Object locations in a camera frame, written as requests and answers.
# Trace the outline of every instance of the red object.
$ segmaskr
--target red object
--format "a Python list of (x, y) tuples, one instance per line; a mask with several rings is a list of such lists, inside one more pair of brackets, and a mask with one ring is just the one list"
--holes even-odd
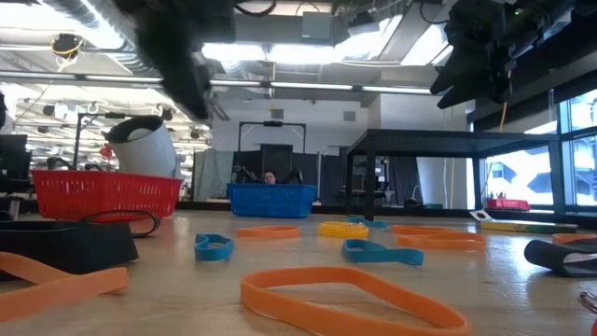
[[(44, 218), (79, 220), (109, 210), (144, 210), (158, 217), (174, 211), (182, 180), (165, 177), (78, 171), (32, 171), (39, 214)], [(113, 214), (94, 221), (146, 218)]]
[(531, 206), (526, 201), (509, 200), (509, 199), (488, 199), (488, 209), (514, 209), (514, 210), (531, 210)]

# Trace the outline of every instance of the metal table frame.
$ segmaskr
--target metal table frame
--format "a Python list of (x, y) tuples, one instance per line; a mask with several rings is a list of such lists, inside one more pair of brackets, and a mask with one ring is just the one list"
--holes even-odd
[[(437, 151), (435, 147), (418, 145), (415, 139), (436, 138), (442, 145), (453, 148), (449, 151)], [(388, 146), (388, 139), (396, 142)], [(466, 158), (473, 160), (473, 176), (475, 189), (475, 209), (482, 208), (481, 160), (491, 156), (507, 154), (517, 150), (534, 147), (548, 147), (549, 164), (551, 166), (551, 188), (553, 192), (554, 215), (564, 213), (564, 186), (562, 173), (562, 146), (556, 134), (524, 134), (524, 133), (472, 133), (447, 131), (407, 131), (407, 130), (367, 130), (349, 148), (346, 162), (346, 190), (353, 189), (353, 164), (355, 155), (367, 157), (365, 171), (365, 218), (372, 220), (375, 216), (375, 158), (387, 157), (431, 157), (431, 158)], [(345, 210), (351, 214), (352, 198), (345, 198)]]
[[(257, 122), (257, 121), (241, 121), (239, 122), (239, 145), (238, 151), (241, 151), (241, 141), (243, 140), (243, 126), (244, 125), (261, 125), (263, 127), (277, 127), (277, 126), (268, 126), (265, 122)], [(282, 126), (299, 126), (302, 127), (302, 152), (305, 153), (305, 145), (307, 144), (307, 124), (305, 123), (292, 123), (292, 122), (283, 122)]]

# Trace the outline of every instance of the black cable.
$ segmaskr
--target black cable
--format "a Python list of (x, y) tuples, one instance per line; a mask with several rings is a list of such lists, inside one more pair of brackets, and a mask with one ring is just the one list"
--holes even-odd
[(444, 23), (448, 23), (448, 21), (450, 20), (444, 20), (444, 21), (430, 21), (428, 20), (425, 15), (423, 14), (423, 6), (425, 4), (425, 2), (427, 2), (427, 0), (421, 0), (421, 4), (419, 5), (419, 14), (421, 15), (421, 19), (423, 19), (423, 21), (429, 23), (429, 24), (444, 24)]
[(242, 8), (240, 5), (238, 5), (242, 2), (247, 2), (247, 1), (240, 1), (240, 2), (237, 1), (237, 5), (234, 5), (234, 7), (236, 9), (238, 9), (242, 14), (244, 14), (246, 16), (254, 17), (254, 18), (263, 18), (264, 16), (270, 15), (273, 12), (273, 10), (276, 8), (276, 6), (278, 5), (276, 0), (271, 0), (271, 5), (267, 9), (260, 11), (260, 12), (252, 12), (252, 11), (248, 11), (248, 10)]

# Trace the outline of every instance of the person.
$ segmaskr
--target person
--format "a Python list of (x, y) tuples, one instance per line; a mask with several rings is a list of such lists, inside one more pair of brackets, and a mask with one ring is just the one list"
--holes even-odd
[(263, 175), (265, 184), (276, 184), (276, 174), (273, 171), (266, 171)]

